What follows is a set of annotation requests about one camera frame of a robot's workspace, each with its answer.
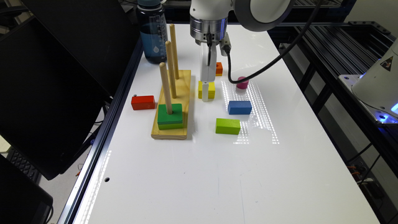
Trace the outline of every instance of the wooden base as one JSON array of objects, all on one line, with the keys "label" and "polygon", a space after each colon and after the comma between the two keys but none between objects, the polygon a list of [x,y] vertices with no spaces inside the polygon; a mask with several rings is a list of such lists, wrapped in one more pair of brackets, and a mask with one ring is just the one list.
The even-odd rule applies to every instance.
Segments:
[{"label": "wooden base", "polygon": [[152,132],[151,132],[151,137],[154,139],[185,140],[187,138],[188,109],[189,109],[189,97],[191,89],[191,70],[179,70],[178,73],[180,75],[180,78],[175,81],[177,98],[176,99],[172,98],[172,103],[182,104],[183,128],[159,130],[159,127],[157,125],[157,113],[159,112],[159,105],[165,104],[163,88],[162,88],[162,90],[160,91],[159,102],[157,105],[156,115],[154,119],[154,125],[152,127]]}]

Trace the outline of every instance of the keyboard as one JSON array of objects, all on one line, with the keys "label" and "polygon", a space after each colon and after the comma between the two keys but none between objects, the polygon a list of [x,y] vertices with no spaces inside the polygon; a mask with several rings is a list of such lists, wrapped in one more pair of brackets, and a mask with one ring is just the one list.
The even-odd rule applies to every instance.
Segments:
[{"label": "keyboard", "polygon": [[10,161],[14,166],[16,166],[20,171],[22,171],[28,178],[33,180],[36,184],[39,183],[39,171],[27,161],[27,159],[21,155],[13,147],[10,147],[7,155],[8,161]]}]

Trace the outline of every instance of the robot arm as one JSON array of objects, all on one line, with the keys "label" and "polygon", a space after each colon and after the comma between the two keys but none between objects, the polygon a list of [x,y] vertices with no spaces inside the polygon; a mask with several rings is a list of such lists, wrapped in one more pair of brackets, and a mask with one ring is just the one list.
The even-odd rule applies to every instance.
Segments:
[{"label": "robot arm", "polygon": [[216,45],[229,44],[226,26],[228,13],[235,11],[238,21],[248,30],[266,31],[282,22],[295,0],[192,0],[190,34],[201,46],[200,80],[202,100],[208,100],[208,83],[216,77]]}]

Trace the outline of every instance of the blue block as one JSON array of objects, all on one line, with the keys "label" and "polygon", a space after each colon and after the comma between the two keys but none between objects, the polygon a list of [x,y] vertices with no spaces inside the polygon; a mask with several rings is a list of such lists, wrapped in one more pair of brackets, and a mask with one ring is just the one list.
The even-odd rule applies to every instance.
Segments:
[{"label": "blue block", "polygon": [[250,101],[230,101],[228,104],[229,114],[250,114],[251,113]]}]

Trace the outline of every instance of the bottle cap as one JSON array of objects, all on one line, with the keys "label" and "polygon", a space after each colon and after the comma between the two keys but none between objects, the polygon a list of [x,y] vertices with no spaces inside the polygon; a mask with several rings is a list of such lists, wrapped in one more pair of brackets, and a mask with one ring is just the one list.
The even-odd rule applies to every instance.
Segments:
[{"label": "bottle cap", "polygon": [[160,4],[160,0],[138,0],[138,4],[141,6],[157,6]]}]

